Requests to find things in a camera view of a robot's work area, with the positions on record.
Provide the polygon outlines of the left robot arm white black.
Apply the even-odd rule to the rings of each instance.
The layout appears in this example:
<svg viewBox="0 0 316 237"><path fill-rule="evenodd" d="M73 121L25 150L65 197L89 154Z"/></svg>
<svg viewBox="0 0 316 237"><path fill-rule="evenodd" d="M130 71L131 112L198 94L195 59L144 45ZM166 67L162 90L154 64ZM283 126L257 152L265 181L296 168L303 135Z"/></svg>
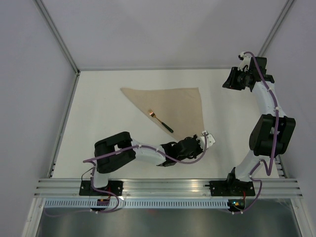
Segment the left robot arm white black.
<svg viewBox="0 0 316 237"><path fill-rule="evenodd" d="M209 133L186 137L179 142L158 146L140 143L122 132L95 143L94 158L86 162L93 164L90 189L98 196L107 192L110 174L138 160L158 167L170 167L177 163L195 164L205 155Z"/></svg>

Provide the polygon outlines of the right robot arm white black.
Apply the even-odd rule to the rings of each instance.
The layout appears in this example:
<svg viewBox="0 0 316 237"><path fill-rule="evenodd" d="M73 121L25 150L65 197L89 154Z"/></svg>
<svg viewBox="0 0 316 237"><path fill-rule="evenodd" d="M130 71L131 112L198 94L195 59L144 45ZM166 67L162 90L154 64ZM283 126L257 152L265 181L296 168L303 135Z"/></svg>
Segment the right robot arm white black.
<svg viewBox="0 0 316 237"><path fill-rule="evenodd" d="M254 181L254 174L264 166L267 176L272 173L274 159L287 150L296 121L282 110L275 92L275 80L266 73L267 59L246 51L238 56L240 65L233 67L223 87L233 90L249 88L254 94L261 116L249 137L249 152L228 174L226 191L237 195Z"/></svg>

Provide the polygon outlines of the beige cloth napkin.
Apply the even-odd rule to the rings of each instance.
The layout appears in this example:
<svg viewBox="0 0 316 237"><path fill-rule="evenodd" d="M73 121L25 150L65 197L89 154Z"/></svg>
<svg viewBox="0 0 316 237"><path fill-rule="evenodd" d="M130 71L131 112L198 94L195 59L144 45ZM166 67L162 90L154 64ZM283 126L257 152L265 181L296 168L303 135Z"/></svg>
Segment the beige cloth napkin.
<svg viewBox="0 0 316 237"><path fill-rule="evenodd" d="M175 140L201 135L205 131L201 96L197 87L161 90L122 87L120 90L136 108ZM148 113L149 109L154 111L158 119L172 128L174 133L170 133L152 118Z"/></svg>

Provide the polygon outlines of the gold fork green handle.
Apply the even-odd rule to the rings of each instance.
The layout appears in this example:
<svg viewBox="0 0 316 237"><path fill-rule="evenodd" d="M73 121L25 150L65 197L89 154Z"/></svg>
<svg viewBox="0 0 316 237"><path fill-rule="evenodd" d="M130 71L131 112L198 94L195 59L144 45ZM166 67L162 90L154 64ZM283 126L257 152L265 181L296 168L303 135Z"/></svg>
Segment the gold fork green handle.
<svg viewBox="0 0 316 237"><path fill-rule="evenodd" d="M153 110L149 109L148 110L149 115L156 119L165 129L167 129L170 133L174 133L174 130L172 128L170 128L166 123L164 123L162 120L158 119L156 114L154 113Z"/></svg>

